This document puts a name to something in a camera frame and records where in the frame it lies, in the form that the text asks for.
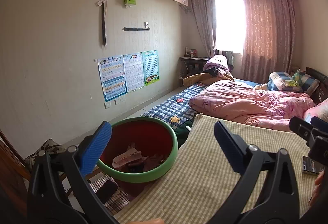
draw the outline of wall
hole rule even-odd
[[[98,0],[0,0],[0,128],[22,156],[48,138],[65,143],[178,86],[178,3],[108,0],[101,47]],[[150,32],[124,32],[143,27]],[[104,108],[95,58],[158,49],[160,81]]]
[[[328,75],[328,0],[299,2],[303,31],[301,67],[311,67]]]
[[[184,11],[181,11],[182,44],[184,47],[195,48],[198,52],[198,56],[207,57],[208,54],[201,42],[194,14],[192,13],[190,6],[189,8],[190,10],[187,14]],[[301,65],[302,56],[302,21],[298,0],[294,0],[294,8],[296,19],[296,36],[293,66],[299,67]],[[234,55],[234,69],[232,74],[235,78],[242,79],[242,54],[234,53]]]

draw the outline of curtain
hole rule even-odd
[[[243,79],[266,83],[271,72],[290,73],[295,44],[294,0],[244,0]]]
[[[208,56],[214,56],[216,38],[215,0],[190,0],[198,32]]]

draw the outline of blue sheet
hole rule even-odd
[[[236,82],[243,82],[243,83],[247,83],[248,85],[250,85],[251,87],[255,87],[257,84],[259,83],[255,83],[255,82],[250,82],[250,81],[244,81],[244,80],[240,80],[240,79],[236,79],[234,78]]]
[[[179,94],[172,96],[162,104],[143,113],[142,116],[163,120],[175,130],[187,120],[194,121],[198,112],[189,106],[188,101],[206,87],[204,84],[196,83]]]

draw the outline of poster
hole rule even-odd
[[[127,93],[122,55],[98,59],[98,67],[106,102]]]
[[[158,50],[142,52],[145,85],[159,81]]]
[[[128,92],[145,86],[142,53],[123,55],[124,75]]]

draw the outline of pink comforter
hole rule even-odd
[[[218,81],[189,99],[196,111],[216,118],[290,132],[289,119],[315,106],[304,93],[254,90],[243,82]]]

